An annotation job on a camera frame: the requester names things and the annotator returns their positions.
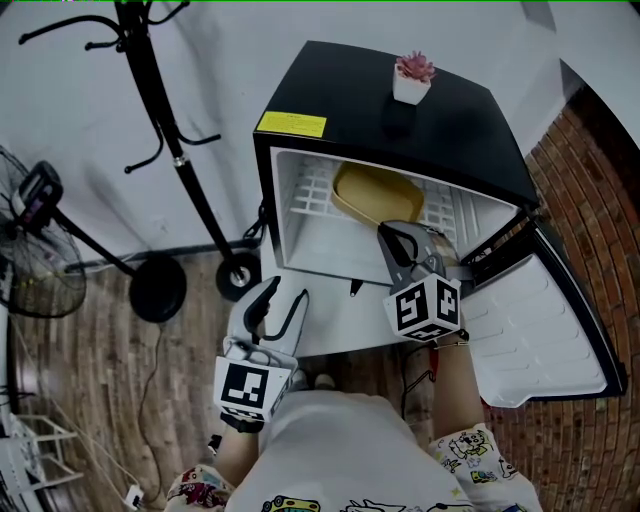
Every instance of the shoe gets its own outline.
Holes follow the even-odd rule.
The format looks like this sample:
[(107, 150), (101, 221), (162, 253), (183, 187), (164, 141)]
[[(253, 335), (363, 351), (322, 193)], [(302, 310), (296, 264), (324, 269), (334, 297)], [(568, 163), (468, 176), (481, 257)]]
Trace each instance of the shoe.
[(291, 387), (289, 388), (289, 393), (293, 393), (295, 391), (306, 391), (309, 389), (309, 381), (307, 380), (307, 374), (304, 370), (300, 370), (299, 368), (296, 370), (296, 373), (293, 374), (291, 378)]
[(331, 375), (327, 375), (326, 373), (321, 373), (316, 377), (316, 380), (313, 384), (313, 388), (333, 391), (336, 389), (336, 381), (333, 380), (333, 377), (331, 377)]

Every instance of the yellow warning label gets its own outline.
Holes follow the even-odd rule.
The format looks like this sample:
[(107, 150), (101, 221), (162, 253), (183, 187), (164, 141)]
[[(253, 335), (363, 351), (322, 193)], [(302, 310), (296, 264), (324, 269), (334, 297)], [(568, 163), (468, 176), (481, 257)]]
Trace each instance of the yellow warning label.
[(322, 137), (325, 124), (327, 124), (326, 117), (289, 114), (287, 112), (265, 112), (257, 130)]

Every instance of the small white pot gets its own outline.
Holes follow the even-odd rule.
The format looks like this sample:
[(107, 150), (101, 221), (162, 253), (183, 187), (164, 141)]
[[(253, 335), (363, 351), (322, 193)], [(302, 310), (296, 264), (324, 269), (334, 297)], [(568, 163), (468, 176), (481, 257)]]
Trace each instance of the small white pot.
[(430, 88), (431, 82), (425, 84), (420, 80), (405, 78), (398, 71), (398, 66), (393, 67), (393, 98), (396, 101), (417, 105)]

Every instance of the cartoon print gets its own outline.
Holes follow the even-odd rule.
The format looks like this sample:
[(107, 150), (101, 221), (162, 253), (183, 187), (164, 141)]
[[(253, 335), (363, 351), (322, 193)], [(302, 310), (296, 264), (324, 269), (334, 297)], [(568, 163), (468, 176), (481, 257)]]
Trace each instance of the cartoon print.
[(482, 430), (476, 432), (462, 432), (457, 440), (449, 442), (449, 448), (461, 459), (466, 459), (467, 455), (482, 455), (493, 446), (489, 442), (489, 437)]
[(458, 459), (451, 460), (451, 459), (445, 458), (442, 461), (441, 466), (447, 471), (449, 471), (451, 474), (454, 474), (456, 472), (456, 468), (458, 466), (462, 466), (462, 464), (460, 464)]
[(347, 505), (341, 512), (403, 512), (406, 508), (404, 505), (383, 505), (370, 500), (364, 500), (363, 505), (358, 505), (358, 502), (351, 500), (351, 505)]
[(314, 500), (299, 500), (297, 498), (287, 498), (286, 496), (276, 496), (273, 501), (265, 501), (262, 505), (262, 512), (320, 512), (320, 504)]
[(227, 504), (227, 493), (213, 485), (202, 482), (180, 484), (167, 496), (170, 501), (178, 496), (186, 496), (186, 505), (198, 505), (202, 508), (224, 507)]
[(500, 469), (502, 470), (502, 478), (511, 478), (518, 471), (511, 464), (505, 461), (502, 457), (499, 459)]
[(469, 457), (467, 459), (467, 466), (470, 468), (477, 468), (480, 465), (480, 458), (478, 457)]
[(527, 512), (527, 509), (516, 503), (515, 505), (511, 505), (509, 508), (505, 508), (502, 512)]
[(489, 482), (495, 482), (498, 477), (491, 471), (472, 471), (471, 481), (474, 484), (487, 484)]
[(206, 482), (217, 487), (218, 489), (223, 489), (225, 491), (229, 489), (222, 480), (200, 467), (191, 468), (190, 470), (185, 471), (182, 474), (181, 481), (182, 483)]

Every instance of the red brick wall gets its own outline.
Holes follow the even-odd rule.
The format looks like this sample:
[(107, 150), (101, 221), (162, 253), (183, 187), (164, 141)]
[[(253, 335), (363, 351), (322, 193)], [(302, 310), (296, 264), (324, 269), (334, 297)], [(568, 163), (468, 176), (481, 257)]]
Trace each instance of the red brick wall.
[(640, 503), (640, 150), (593, 91), (580, 91), (526, 158), (542, 211), (629, 376), (626, 396), (493, 409), (506, 457), (544, 510)]

